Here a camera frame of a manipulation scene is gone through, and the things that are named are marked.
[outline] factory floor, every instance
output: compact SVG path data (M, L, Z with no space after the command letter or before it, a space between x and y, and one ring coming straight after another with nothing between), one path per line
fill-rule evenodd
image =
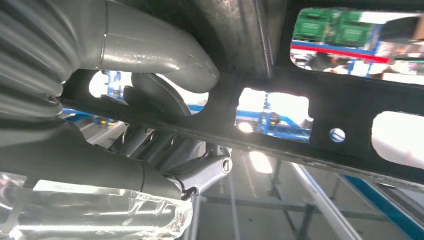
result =
M234 182L235 198L275 200L270 196L271 176L258 173L252 167L249 155L240 150L232 152L233 170L231 177ZM319 183L328 196L334 192L338 175L332 172L308 168L310 174ZM222 179L212 186L204 195L229 198L229 177ZM279 173L280 189L284 201L302 204L312 203L313 199L302 186L289 163L283 162ZM381 214L359 193L347 183L340 181L333 196L334 203L341 209L358 212ZM284 211L278 209L264 209L252 206L236 206L237 221L241 240L295 240ZM298 230L302 224L304 213L288 213L294 227ZM364 240L404 240L409 239L392 222L385 220L367 220L348 218ZM307 231L310 240L338 239L327 220L321 214L314 214ZM198 223L198 240L233 240L233 216L230 204L202 202Z

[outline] exhaust pipe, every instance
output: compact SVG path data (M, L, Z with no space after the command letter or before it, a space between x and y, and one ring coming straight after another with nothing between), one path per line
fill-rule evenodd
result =
M0 113L54 117L77 69L163 74L205 93L219 72L184 31L110 0L0 2Z
M146 194L139 197L137 204L145 203L149 194L180 199L181 191L177 186L154 170L148 170L138 160L90 146L81 133L75 132L75 126L52 118L62 111L61 103L55 99L62 94L62 83L77 69L163 74L186 90L208 92L218 81L219 72L193 37L110 0L2 0L0 43L0 156L4 156L0 171L25 176L23 187L30 190L38 180L47 180L143 191ZM62 237L60 232L64 231L66 236L72 233L84 236L81 239L87 236L90 236L87 239L95 239L92 236L98 238L96 234L104 231L112 235L114 232L127 237L132 235L134 239L152 235L160 239L176 238L190 223L192 214L186 202L152 200L156 201L159 210L154 208L145 213L157 216L164 212L163 206L179 208L184 205L184 214L169 210L171 218L164 221L163 227L151 225L152 222L128 226L134 217L121 222L122 226L119 221L105 227L104 222L91 220L88 222L99 225L84 228L77 224L78 221L75 228L72 224L61 225L60 221L51 221L50 225L39 225L39 222L17 225L34 219L20 214L33 193L19 190L17 194L13 199L19 199L19 203L9 207L11 211L0 234L11 233L14 229L24 235L41 233L43 237ZM55 199L66 198L65 194ZM138 209L140 204L133 204L128 209ZM45 206L35 209L53 212ZM93 215L97 219L107 214L112 213L88 211L83 215ZM113 214L137 216L138 213L119 211ZM146 220L143 214L140 213L138 219ZM66 219L69 214L63 216L60 219Z

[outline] bolt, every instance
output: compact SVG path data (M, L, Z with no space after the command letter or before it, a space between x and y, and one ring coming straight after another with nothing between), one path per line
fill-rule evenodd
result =
M233 161L231 161L231 158L226 157L222 160L222 171L227 174L231 171L233 168Z
M145 128L144 129L144 134L146 135L146 136L149 136L150 134L152 134L153 133L153 129L152 128Z

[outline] vehicle underbody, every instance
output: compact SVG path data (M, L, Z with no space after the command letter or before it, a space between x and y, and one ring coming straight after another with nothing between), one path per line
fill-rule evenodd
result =
M371 144L376 115L384 111L424 115L422 86L310 71L290 60L293 29L304 8L416 12L423 4L422 0L402 4L396 0L4 0L0 2L0 171L27 176L28 188L43 179L181 200L181 194L188 198L210 186L213 182L196 175L205 174L211 161L228 163L234 148L424 192L423 169L387 161ZM90 94L88 86L98 70L134 73L133 87L124 90L125 102ZM191 92L209 92L203 110L187 113L184 102L153 73L164 74ZM137 84L143 81L150 81L152 90ZM241 132L235 121L244 88L308 98L308 115L313 118L309 142ZM157 134L142 154L122 156L116 154L126 143L122 138L109 150L88 144L78 128L56 118L63 107L122 121L134 133L154 129ZM331 141L329 131L334 128L345 131L345 141ZM164 148L175 138L176 146ZM202 150L193 153L199 143L204 144ZM147 158L148 164L141 163ZM193 174L184 176L185 171ZM179 187L167 180L179 177ZM183 178L198 179L203 185L184 186L189 181Z

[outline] blue rail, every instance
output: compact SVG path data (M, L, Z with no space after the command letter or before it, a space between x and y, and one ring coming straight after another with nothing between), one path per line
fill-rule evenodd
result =
M424 239L424 230L409 217L405 216L397 207L385 197L375 191L364 180L353 176L343 177L362 193L377 209L387 216L402 232L413 240Z

